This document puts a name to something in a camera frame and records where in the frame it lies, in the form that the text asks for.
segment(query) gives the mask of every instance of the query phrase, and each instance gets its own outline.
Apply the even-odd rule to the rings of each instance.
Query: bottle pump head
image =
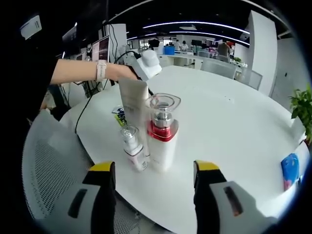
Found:
[[[151,108],[151,119],[158,128],[168,128],[173,123],[173,111],[181,103],[179,97],[158,93],[148,98]]]

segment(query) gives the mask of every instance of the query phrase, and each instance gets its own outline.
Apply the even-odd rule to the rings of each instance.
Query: blue object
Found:
[[[290,154],[281,162],[284,189],[288,190],[299,177],[299,160],[296,154]]]
[[[174,46],[164,46],[164,54],[165,55],[175,55],[175,47]]]

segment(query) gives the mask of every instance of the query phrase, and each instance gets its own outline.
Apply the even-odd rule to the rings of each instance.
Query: bottle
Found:
[[[147,121],[150,163],[159,172],[167,171],[174,160],[179,123],[173,112],[180,103],[179,97],[163,93],[146,101],[150,117]]]
[[[145,170],[148,166],[148,158],[144,154],[138,128],[132,125],[125,125],[121,128],[120,134],[123,140],[123,149],[134,168],[139,172]]]

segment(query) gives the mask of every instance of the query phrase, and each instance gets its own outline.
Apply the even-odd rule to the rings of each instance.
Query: red bottle label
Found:
[[[168,128],[158,128],[154,125],[152,121],[149,122],[147,126],[147,133],[151,137],[163,141],[170,141],[177,133],[178,130],[178,121],[174,120],[173,123]]]

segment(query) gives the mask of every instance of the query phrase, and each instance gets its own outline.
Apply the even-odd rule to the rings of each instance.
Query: blue container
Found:
[[[175,55],[174,46],[164,46],[164,55]]]

